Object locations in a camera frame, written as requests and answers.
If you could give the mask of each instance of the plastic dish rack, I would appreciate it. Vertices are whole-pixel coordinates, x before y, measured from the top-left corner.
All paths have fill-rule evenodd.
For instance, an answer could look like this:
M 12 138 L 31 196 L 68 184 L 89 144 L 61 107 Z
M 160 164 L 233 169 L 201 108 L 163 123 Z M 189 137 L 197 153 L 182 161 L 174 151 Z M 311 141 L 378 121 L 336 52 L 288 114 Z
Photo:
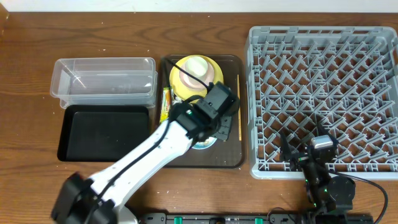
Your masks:
M 303 179 L 280 162 L 321 123 L 340 145 L 330 170 L 398 179 L 398 38 L 390 27 L 253 27 L 245 45 L 251 174 Z

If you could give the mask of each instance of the wooden table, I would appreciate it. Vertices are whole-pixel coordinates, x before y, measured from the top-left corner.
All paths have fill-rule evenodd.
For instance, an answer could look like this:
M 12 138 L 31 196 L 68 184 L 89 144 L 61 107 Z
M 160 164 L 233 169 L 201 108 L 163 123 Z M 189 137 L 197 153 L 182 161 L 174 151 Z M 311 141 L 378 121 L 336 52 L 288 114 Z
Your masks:
M 89 176 L 109 166 L 57 159 L 64 110 L 49 95 L 57 59 L 153 57 L 159 64 L 161 56 L 177 53 L 244 59 L 249 29 L 257 25 L 398 29 L 398 15 L 11 13 L 0 43 L 0 223 L 50 223 L 69 175 L 79 170 Z M 390 199 L 382 223 L 397 223 L 398 182 L 378 183 Z M 303 209 L 308 202 L 303 181 L 256 180 L 246 162 L 236 170 L 162 169 L 129 205 L 139 213 L 266 214 L 273 207 Z M 357 183 L 354 212 L 376 219 L 382 205 L 378 189 Z

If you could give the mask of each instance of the black plastic mount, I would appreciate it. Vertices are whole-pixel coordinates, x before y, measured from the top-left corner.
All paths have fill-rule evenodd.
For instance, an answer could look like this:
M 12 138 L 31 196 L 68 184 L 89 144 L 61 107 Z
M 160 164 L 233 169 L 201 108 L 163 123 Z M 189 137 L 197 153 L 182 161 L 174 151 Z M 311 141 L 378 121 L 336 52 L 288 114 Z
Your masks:
M 204 141 L 210 136 L 226 141 L 231 131 L 232 115 L 238 109 L 239 98 L 218 82 L 194 105 L 187 102 L 174 104 L 170 120 L 183 126 L 193 142 Z
M 92 184 L 91 179 L 83 180 L 77 172 L 72 174 L 62 185 L 51 218 L 58 224 L 84 223 L 91 208 L 96 207 L 89 224 L 117 224 L 114 202 L 95 204 L 97 194 L 92 191 Z

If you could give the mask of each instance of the black cable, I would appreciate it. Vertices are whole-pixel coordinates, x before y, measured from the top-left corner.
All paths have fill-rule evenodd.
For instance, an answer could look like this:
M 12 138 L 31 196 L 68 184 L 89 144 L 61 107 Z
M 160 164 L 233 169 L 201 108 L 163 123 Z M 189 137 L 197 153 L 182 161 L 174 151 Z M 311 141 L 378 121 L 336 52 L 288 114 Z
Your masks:
M 167 74 L 167 69 L 166 69 L 166 66 L 165 66 L 165 63 L 164 63 L 164 62 L 163 62 L 163 70 L 164 70 L 164 71 L 163 71 L 164 77 L 166 78 L 166 84 L 167 84 L 168 86 L 170 86 L 170 82 L 169 82 L 168 75 L 166 75 L 166 74 Z M 170 95 L 170 109 L 169 109 L 169 111 L 171 111 L 171 107 L 172 107 L 172 94 L 171 94 L 171 90 L 169 91 L 169 95 Z M 88 215 L 87 215 L 87 217 L 86 217 L 85 223 L 88 223 L 88 222 L 91 220 L 91 218 L 92 218 L 92 216 L 93 216 L 93 214 L 94 214 L 94 211 L 98 208 L 98 204 L 99 204 L 101 198 L 102 198 L 102 197 L 104 196 L 104 194 L 106 193 L 106 191 L 107 191 L 112 185 L 114 185 L 115 181 L 116 181 L 120 176 L 122 176 L 122 175 L 125 173 L 125 171 L 127 171 L 128 169 L 130 169 L 135 163 L 137 163 L 138 161 L 140 161 L 142 158 L 144 158 L 146 155 L 148 155 L 150 152 L 152 152 L 155 148 L 157 148 L 157 147 L 159 146 L 159 144 L 163 141 L 164 137 L 166 136 L 167 132 L 169 131 L 169 127 L 170 127 L 170 120 L 167 120 L 166 128 L 165 128 L 163 134 L 161 135 L 161 137 L 159 138 L 159 140 L 158 140 L 157 142 L 155 142 L 155 144 L 154 144 L 152 147 L 150 147 L 148 150 L 146 150 L 146 152 L 144 152 L 143 154 L 141 154 L 137 159 L 134 159 L 134 160 L 133 160 L 132 162 L 130 162 L 126 167 L 124 167 L 121 171 L 119 171 L 114 177 L 112 177 L 112 179 L 106 184 L 106 186 L 105 186 L 104 189 L 101 191 L 101 193 L 98 194 L 98 196 L 97 196 L 97 198 L 96 198 L 96 200 L 95 200 L 94 206 L 90 209 L 90 211 L 89 211 L 89 213 L 88 213 Z
M 192 101 L 200 100 L 200 99 L 203 99 L 203 97 L 200 95 L 193 95 L 193 96 L 190 96 L 188 99 L 184 100 L 184 102 L 190 103 Z
M 185 73 L 186 75 L 188 75 L 189 77 L 193 78 L 194 80 L 196 80 L 198 83 L 202 84 L 207 92 L 210 91 L 210 87 L 208 85 L 206 85 L 204 82 L 202 82 L 199 78 L 194 77 L 193 75 L 189 74 L 187 71 L 185 71 L 184 69 L 180 68 L 178 65 L 176 65 L 174 62 L 172 62 L 170 59 L 168 58 L 164 58 L 169 64 L 173 65 L 174 67 L 178 68 L 181 72 Z
M 376 221 L 374 222 L 374 224 L 378 224 L 378 223 L 381 221 L 381 219 L 383 218 L 383 216 L 384 216 L 384 214 L 385 214 L 385 212 L 386 212 L 386 210 L 387 210 L 387 206 L 388 206 L 388 195 L 387 195 L 386 190 L 384 190 L 383 187 L 381 187 L 381 186 L 378 185 L 377 183 L 372 182 L 372 181 L 370 181 L 370 180 L 362 179 L 362 178 L 360 178 L 360 177 L 355 177 L 355 176 L 348 175 L 348 174 L 342 174 L 342 173 L 335 172 L 335 171 L 330 171 L 330 170 L 328 170 L 328 169 L 322 167 L 322 166 L 319 165 L 319 164 L 317 164 L 317 165 L 318 165 L 318 167 L 320 167 L 321 169 L 323 169 L 323 170 L 329 172 L 330 174 L 335 174 L 335 175 L 339 175 L 339 176 L 342 176 L 342 177 L 347 177 L 347 178 L 351 178 L 351 179 L 354 179 L 354 180 L 359 180 L 359 181 L 362 181 L 362 182 L 365 182 L 365 183 L 367 183 L 367 184 L 370 184 L 370 185 L 373 185 L 373 186 L 377 187 L 377 188 L 383 193 L 383 195 L 384 195 L 384 206 L 383 206 L 383 209 L 381 210 L 381 213 L 380 213 L 379 217 L 376 219 Z
M 277 210 L 277 209 L 286 211 L 284 208 L 281 208 L 281 207 L 275 207 L 275 208 L 271 209 L 271 211 L 269 211 L 269 213 L 267 214 L 267 221 L 270 221 L 269 215 L 270 215 L 274 210 Z M 290 214 L 286 214 L 286 215 L 287 215 L 295 224 L 297 224 L 296 220 L 295 220 L 294 218 L 292 218 L 292 217 L 290 216 Z

